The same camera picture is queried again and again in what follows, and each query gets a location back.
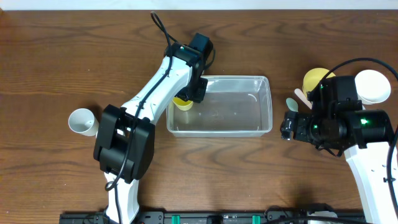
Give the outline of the yellow plastic cup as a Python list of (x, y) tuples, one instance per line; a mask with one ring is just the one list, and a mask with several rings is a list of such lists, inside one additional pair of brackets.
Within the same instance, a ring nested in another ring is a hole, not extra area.
[(183, 101), (178, 97), (174, 97), (172, 102), (174, 103), (174, 105), (181, 111), (188, 111), (192, 108), (193, 106), (193, 101)]

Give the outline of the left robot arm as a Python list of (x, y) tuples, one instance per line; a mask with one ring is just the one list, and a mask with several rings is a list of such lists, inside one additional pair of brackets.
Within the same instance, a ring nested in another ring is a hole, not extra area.
[(195, 34), (188, 45), (173, 43), (147, 85), (121, 107), (108, 105), (96, 136), (93, 157), (104, 172), (108, 223), (132, 223), (139, 211), (139, 179), (154, 156), (155, 125), (175, 98), (201, 103), (208, 80), (202, 77), (213, 53), (209, 37)]

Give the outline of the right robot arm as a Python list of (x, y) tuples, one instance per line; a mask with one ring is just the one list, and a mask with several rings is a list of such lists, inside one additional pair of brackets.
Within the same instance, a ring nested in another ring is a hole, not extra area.
[(354, 175), (369, 223), (397, 223), (390, 186), (397, 186), (396, 156), (389, 156), (394, 131), (383, 110), (366, 110), (354, 77), (326, 78), (308, 93), (310, 113), (288, 111), (282, 139), (307, 142), (336, 157), (344, 156)]

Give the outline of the grey plastic cup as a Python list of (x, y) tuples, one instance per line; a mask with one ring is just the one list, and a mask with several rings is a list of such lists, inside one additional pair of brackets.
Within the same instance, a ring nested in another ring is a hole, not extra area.
[(96, 136), (99, 128), (98, 120), (86, 108), (73, 111), (69, 116), (68, 125), (73, 132), (89, 137)]

